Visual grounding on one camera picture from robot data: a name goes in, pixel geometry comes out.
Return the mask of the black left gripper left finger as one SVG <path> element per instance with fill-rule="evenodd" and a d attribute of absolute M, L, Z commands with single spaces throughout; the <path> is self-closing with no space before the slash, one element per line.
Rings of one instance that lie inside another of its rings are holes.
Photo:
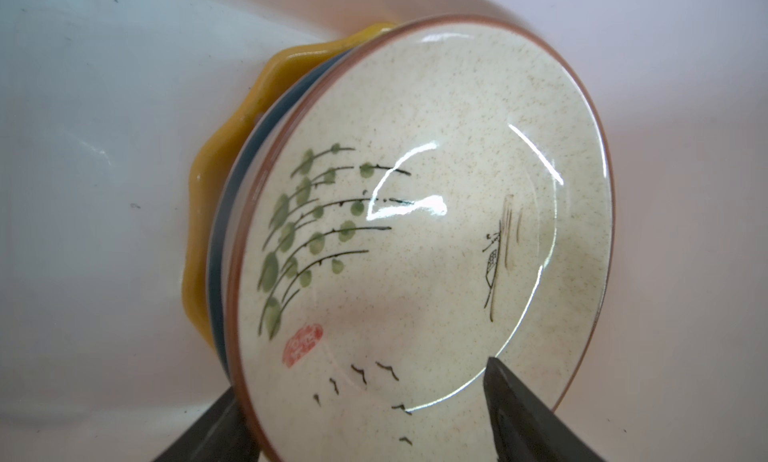
<path fill-rule="evenodd" d="M 156 462 L 256 462 L 261 454 L 230 387 Z"/>

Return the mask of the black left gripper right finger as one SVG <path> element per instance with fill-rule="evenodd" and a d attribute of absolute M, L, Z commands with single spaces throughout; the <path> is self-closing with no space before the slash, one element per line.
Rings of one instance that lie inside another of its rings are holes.
<path fill-rule="evenodd" d="M 602 460 L 496 357 L 487 361 L 483 389 L 499 461 Z"/>

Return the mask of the cream plate with plant drawing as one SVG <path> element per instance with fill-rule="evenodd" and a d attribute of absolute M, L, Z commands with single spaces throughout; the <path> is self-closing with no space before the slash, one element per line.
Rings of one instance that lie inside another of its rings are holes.
<path fill-rule="evenodd" d="M 594 105 L 528 30 L 436 16 L 350 50 L 241 191 L 226 341 L 265 459 L 493 461 L 492 357 L 560 402 L 614 197 Z"/>

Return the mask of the yellow polka dot plate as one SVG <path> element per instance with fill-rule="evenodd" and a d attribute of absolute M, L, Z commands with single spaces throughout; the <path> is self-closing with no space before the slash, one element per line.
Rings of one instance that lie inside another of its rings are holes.
<path fill-rule="evenodd" d="M 187 318 L 210 347 L 215 343 L 205 295 L 208 244 L 220 195 L 242 146 L 259 118 L 302 76 L 344 50 L 395 27 L 393 22 L 380 22 L 340 40 L 277 52 L 266 62 L 239 108 L 196 155 L 188 177 L 189 223 L 181 300 Z"/>

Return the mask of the white plate with black ring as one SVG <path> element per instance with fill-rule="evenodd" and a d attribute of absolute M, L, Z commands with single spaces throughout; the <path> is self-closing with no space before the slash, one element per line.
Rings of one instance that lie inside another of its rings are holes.
<path fill-rule="evenodd" d="M 309 70 L 299 74 L 299 80 L 290 84 L 286 90 L 279 90 L 276 102 L 264 110 L 260 120 L 248 134 L 236 160 L 228 173 L 218 204 L 214 212 L 211 235 L 206 260 L 205 296 L 212 329 L 213 343 L 226 376 L 230 375 L 225 341 L 225 289 L 223 288 L 223 266 L 225 262 L 224 246 L 228 225 L 232 222 L 237 194 L 245 176 L 256 156 L 264 154 L 265 140 L 280 122 L 281 118 L 299 102 L 305 92 L 342 60 L 347 52 L 332 56 L 321 64 L 312 64 Z"/>

